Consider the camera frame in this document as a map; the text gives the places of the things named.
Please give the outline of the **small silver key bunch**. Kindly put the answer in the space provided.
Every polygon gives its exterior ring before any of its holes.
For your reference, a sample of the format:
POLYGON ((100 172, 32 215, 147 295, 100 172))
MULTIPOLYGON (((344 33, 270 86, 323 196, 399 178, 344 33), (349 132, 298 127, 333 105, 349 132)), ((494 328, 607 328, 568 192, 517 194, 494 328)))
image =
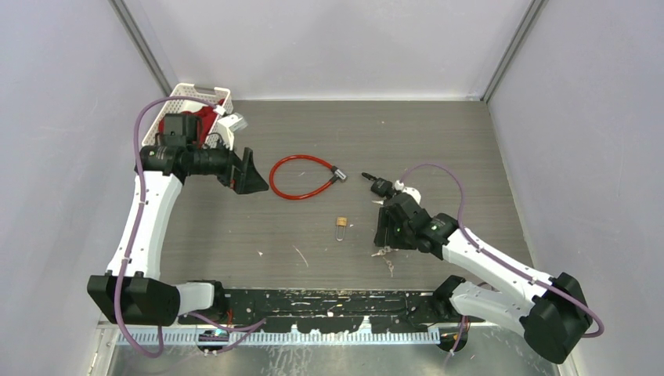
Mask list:
POLYGON ((372 258, 380 258, 384 261, 384 263, 388 268, 391 278, 393 278, 394 276, 395 267, 393 261, 389 258, 389 256, 397 251, 398 249, 395 248, 384 247, 384 248, 379 248, 376 252, 370 255, 372 258))

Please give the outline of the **brass padlock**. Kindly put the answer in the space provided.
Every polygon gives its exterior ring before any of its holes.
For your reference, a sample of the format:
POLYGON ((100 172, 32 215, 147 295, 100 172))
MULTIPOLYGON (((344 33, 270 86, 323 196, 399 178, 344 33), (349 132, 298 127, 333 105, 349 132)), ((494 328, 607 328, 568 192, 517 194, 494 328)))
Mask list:
POLYGON ((335 222, 334 238, 336 241, 345 239, 346 229, 348 228, 348 219, 346 217, 337 217, 335 222))

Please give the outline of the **black padlock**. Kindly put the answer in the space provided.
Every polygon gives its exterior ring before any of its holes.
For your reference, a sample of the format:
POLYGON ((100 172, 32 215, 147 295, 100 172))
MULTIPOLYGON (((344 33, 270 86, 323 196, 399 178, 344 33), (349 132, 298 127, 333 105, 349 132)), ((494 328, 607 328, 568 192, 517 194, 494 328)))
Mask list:
POLYGON ((370 191, 381 198, 392 198, 395 195, 393 182, 376 177, 367 172, 362 172, 361 176, 372 182, 370 191))

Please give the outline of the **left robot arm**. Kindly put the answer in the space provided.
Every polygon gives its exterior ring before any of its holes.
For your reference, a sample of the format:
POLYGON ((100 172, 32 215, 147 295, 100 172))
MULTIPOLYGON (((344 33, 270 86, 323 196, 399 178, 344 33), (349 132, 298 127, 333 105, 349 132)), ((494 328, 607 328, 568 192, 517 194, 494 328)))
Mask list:
POLYGON ((240 114, 215 116, 209 133, 193 113, 167 114, 155 141, 139 148, 135 193, 114 257, 102 275, 92 275, 87 292, 113 324, 170 326, 180 316, 199 313, 207 322, 224 320, 229 302, 222 283, 195 280, 171 285, 160 280, 161 251, 175 202, 187 178, 213 175, 239 195, 268 190, 247 147, 233 148, 240 114))

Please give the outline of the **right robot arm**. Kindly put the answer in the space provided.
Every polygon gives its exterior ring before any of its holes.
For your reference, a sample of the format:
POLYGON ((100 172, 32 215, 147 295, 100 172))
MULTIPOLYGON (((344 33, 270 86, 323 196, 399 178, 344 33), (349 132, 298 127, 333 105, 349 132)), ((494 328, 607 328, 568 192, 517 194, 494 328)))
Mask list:
POLYGON ((445 213, 431 216, 413 196, 380 202, 374 243, 417 250, 459 266, 491 285, 487 290, 450 276, 435 290, 435 311, 447 322, 472 316, 522 336, 551 363, 566 361, 594 322, 580 282, 532 269, 476 237, 445 213))

